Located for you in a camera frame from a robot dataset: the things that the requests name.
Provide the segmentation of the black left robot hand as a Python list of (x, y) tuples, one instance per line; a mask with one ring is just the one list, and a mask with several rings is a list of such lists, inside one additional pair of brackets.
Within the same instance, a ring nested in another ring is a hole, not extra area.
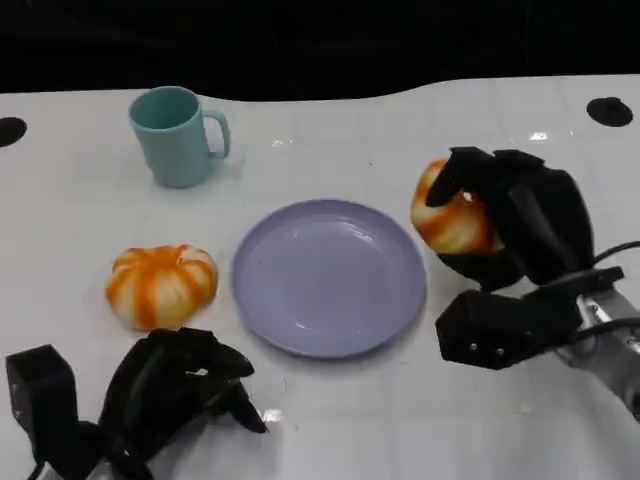
[(109, 383), (98, 421), (118, 479), (151, 479), (148, 461), (195, 420), (230, 415), (264, 434), (266, 423), (241, 380), (251, 362), (212, 332), (156, 329), (138, 340)]

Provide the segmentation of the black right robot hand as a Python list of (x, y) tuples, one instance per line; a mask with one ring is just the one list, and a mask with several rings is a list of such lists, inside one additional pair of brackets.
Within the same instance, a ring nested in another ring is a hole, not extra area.
[(496, 291), (522, 278), (544, 285), (594, 266), (590, 216), (568, 172), (520, 150), (454, 147), (425, 204), (442, 207), (461, 193), (480, 203), (490, 242), (455, 247), (438, 257), (482, 290)]

